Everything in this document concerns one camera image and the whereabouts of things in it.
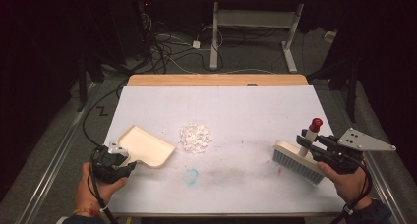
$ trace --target blue mark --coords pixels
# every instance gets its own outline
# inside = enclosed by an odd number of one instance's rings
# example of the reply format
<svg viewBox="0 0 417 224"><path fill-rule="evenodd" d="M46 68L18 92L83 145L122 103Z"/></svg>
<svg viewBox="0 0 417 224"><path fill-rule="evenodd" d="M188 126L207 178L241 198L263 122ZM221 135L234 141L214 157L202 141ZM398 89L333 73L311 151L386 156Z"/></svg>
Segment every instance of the blue mark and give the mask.
<svg viewBox="0 0 417 224"><path fill-rule="evenodd" d="M188 185L194 185L196 184L197 178L199 177L199 172L196 169L188 169L184 173L184 181Z"/></svg>

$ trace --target table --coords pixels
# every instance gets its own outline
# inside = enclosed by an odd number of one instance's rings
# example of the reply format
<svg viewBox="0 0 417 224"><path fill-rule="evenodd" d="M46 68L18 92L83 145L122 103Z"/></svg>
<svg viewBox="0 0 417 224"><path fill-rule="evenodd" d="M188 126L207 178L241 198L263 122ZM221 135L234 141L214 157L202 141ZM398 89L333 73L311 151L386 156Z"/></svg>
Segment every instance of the table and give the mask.
<svg viewBox="0 0 417 224"><path fill-rule="evenodd" d="M160 169L139 164L109 208L141 217L335 214L343 202L329 179L315 186L272 161L274 142L295 143L316 116L331 134L300 75L131 76L105 141L135 124L177 148ZM177 142L190 119L210 127L204 154L187 154Z"/></svg>
<svg viewBox="0 0 417 224"><path fill-rule="evenodd" d="M218 26L289 28L288 38L281 42L281 47L288 71L293 74L297 73L290 48L303 7L304 4L298 4L295 12L220 10L218 9L218 2L214 2L209 67L213 70L217 69L218 47L220 46L218 43Z"/></svg>

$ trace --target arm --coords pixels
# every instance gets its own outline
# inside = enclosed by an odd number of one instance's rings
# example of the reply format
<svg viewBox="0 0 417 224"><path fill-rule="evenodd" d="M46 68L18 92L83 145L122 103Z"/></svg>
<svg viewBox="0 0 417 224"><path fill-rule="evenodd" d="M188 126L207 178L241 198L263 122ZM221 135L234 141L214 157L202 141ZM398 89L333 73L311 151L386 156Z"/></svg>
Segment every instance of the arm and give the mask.
<svg viewBox="0 0 417 224"><path fill-rule="evenodd" d="M357 169L354 174L339 175L324 162L317 163L319 168L334 182L337 194L350 203L357 198L365 183L365 172ZM370 196L362 198L354 207L353 214L346 218L347 224L388 223L391 212L380 201L371 199Z"/></svg>
<svg viewBox="0 0 417 224"><path fill-rule="evenodd" d="M128 179L121 178L113 184L97 183L98 191L104 203L110 202L112 195L124 187ZM99 217L100 205L95 196L90 192L89 186L92 187L91 178L89 178L89 163L83 164L83 176L78 183L76 191L76 210L74 215L67 218L63 224L103 224L104 221Z"/></svg>

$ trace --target brush handle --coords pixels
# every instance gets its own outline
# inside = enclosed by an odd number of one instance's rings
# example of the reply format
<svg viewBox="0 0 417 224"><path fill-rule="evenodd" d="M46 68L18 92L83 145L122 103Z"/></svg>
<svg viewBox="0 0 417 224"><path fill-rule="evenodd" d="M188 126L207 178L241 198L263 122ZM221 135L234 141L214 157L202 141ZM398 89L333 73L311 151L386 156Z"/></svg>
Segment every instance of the brush handle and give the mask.
<svg viewBox="0 0 417 224"><path fill-rule="evenodd" d="M320 118L314 118L312 120L312 124L310 125L309 129L307 130L305 139L307 139L309 142L314 142L317 137L317 133L320 130L320 126L323 124L322 119ZM306 147L301 147L300 151L298 152L298 155L301 157L305 157L307 153L309 152L309 149Z"/></svg>

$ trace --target person's right hand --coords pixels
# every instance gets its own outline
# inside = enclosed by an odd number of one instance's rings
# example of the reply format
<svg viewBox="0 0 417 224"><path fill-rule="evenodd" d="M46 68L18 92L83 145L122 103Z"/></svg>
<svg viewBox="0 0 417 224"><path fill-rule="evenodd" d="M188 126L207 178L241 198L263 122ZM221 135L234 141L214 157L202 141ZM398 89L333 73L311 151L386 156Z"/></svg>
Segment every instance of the person's right hand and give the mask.
<svg viewBox="0 0 417 224"><path fill-rule="evenodd" d="M361 194L366 177L365 172L361 168L358 168L353 174L340 175L324 162L318 162L317 165L334 182L337 194L346 203L352 202ZM371 197L365 196L353 207L353 210L363 209L371 203Z"/></svg>

